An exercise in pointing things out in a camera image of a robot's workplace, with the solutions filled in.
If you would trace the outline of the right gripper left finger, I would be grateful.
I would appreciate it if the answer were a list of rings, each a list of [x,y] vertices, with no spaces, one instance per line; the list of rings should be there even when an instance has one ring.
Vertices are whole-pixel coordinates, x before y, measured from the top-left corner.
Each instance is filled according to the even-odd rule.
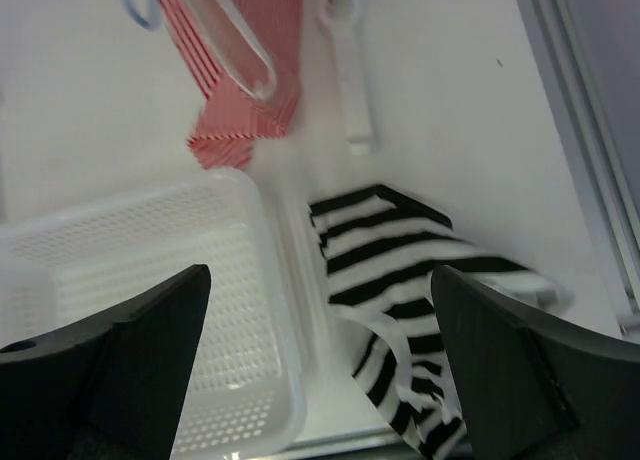
[[[211,273],[192,265],[134,298],[1,350],[4,459],[167,459]]]

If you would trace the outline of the white clothes rack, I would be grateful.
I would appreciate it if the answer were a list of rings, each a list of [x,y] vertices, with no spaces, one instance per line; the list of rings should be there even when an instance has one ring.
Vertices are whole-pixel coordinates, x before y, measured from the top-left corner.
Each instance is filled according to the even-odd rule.
[[[354,155],[369,154],[375,140],[358,39],[360,17],[357,0],[321,0],[318,8],[333,47],[345,136]]]

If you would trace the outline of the black white striped tank top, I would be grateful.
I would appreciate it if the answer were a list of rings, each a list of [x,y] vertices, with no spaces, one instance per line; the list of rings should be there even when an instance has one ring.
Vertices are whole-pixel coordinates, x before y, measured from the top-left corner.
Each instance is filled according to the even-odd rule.
[[[366,333],[352,377],[382,419],[426,459],[443,459],[466,425],[431,295],[450,266],[542,310],[566,307],[557,282],[457,235],[440,211],[385,185],[315,201],[310,221],[330,311]]]

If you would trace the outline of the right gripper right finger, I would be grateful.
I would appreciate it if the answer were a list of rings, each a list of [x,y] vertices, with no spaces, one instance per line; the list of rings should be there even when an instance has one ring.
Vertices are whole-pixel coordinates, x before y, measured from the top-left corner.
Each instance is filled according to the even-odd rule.
[[[475,458],[638,458],[638,345],[450,267],[431,295]]]

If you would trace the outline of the white plastic basket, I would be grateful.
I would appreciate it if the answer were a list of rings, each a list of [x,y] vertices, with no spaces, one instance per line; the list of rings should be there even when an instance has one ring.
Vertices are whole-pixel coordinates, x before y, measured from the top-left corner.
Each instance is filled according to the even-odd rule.
[[[254,182],[215,169],[1,229],[5,459],[252,459],[306,420]]]

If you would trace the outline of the right aluminium frame post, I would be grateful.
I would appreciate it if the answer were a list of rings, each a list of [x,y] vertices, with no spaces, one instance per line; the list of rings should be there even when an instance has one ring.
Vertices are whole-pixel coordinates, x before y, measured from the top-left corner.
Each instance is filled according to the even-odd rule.
[[[621,335],[639,339],[639,35],[632,0],[516,0]]]

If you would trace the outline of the red white striped tank top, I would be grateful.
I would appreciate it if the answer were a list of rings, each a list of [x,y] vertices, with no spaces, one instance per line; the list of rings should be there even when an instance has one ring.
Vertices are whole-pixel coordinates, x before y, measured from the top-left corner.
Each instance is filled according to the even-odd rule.
[[[288,134],[301,97],[303,0],[159,0],[204,104],[186,143],[204,169],[245,168]]]

